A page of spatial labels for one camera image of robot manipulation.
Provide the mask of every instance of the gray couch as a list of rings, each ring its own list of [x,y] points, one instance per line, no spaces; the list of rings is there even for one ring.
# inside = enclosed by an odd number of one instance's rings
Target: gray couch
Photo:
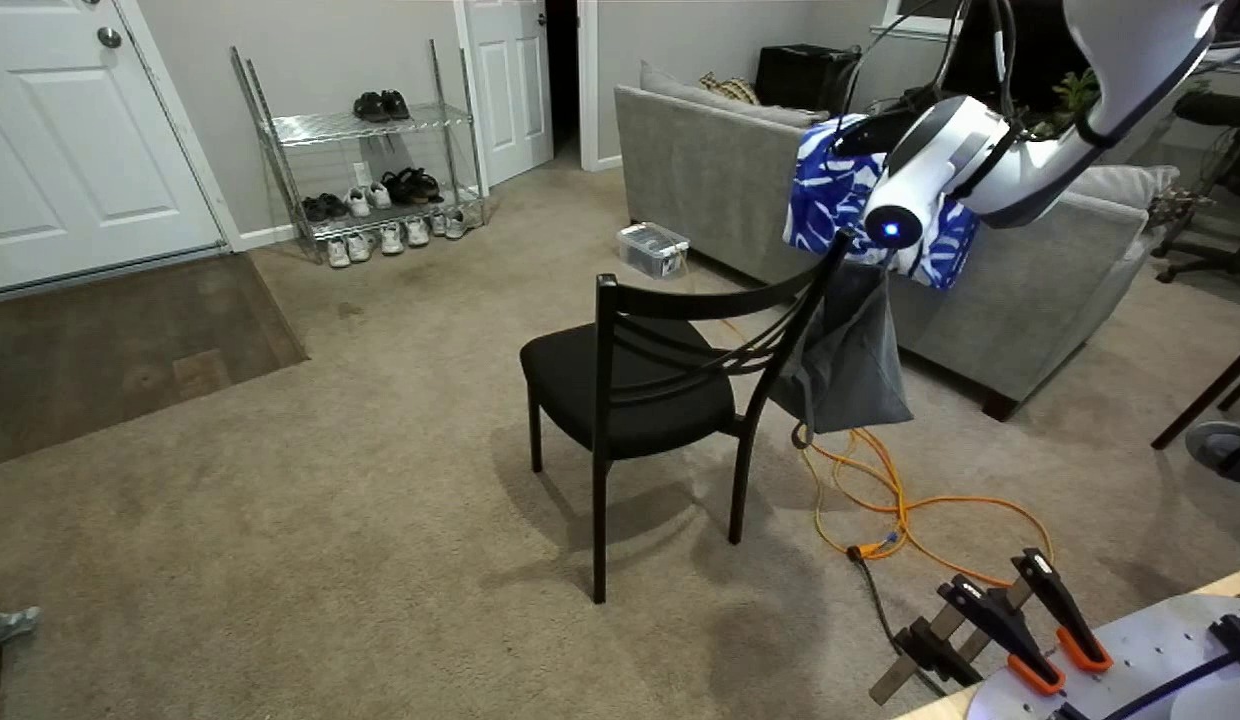
[[[632,218],[765,284],[814,265],[780,243],[802,125],[668,87],[615,87],[615,111]],[[1105,180],[1088,170],[1029,227],[981,227],[954,291],[894,279],[906,356],[981,385],[992,415],[1011,415],[1086,346],[1149,257],[1149,194],[1121,203],[1086,182]]]

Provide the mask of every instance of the baseboard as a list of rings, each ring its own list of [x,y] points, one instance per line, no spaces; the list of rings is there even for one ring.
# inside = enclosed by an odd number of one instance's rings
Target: baseboard
[[[237,250],[255,250],[255,249],[270,249],[270,243],[293,243],[297,241],[297,224],[275,224],[275,227],[252,227],[244,234],[237,234]]]
[[[621,169],[626,163],[626,154],[600,154],[600,158],[593,158],[593,163],[583,163],[587,170],[605,170],[605,169]]]

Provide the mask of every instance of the shoe rack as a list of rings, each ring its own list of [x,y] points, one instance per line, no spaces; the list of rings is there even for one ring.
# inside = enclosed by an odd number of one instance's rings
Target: shoe rack
[[[462,50],[462,108],[444,95],[437,39],[427,44],[427,62],[437,101],[409,105],[409,117],[402,118],[361,118],[354,105],[275,117],[259,85],[255,61],[232,47],[232,67],[247,95],[270,170],[289,203],[299,249],[312,261],[346,269],[350,261],[397,257],[402,249],[424,249],[427,241],[462,241],[490,218],[490,182],[475,163],[472,91],[464,67],[469,61]],[[402,170],[415,170],[415,182],[424,180],[424,190],[392,190],[392,199],[386,199],[386,190],[367,190],[361,199],[350,194],[356,174],[350,170],[350,158],[363,169],[387,163],[387,154],[415,154],[414,148],[419,143],[432,143],[441,153],[432,153],[427,163]],[[317,163],[325,163],[325,154],[333,153],[346,154],[346,169],[329,174],[297,170],[312,169],[312,154]]]

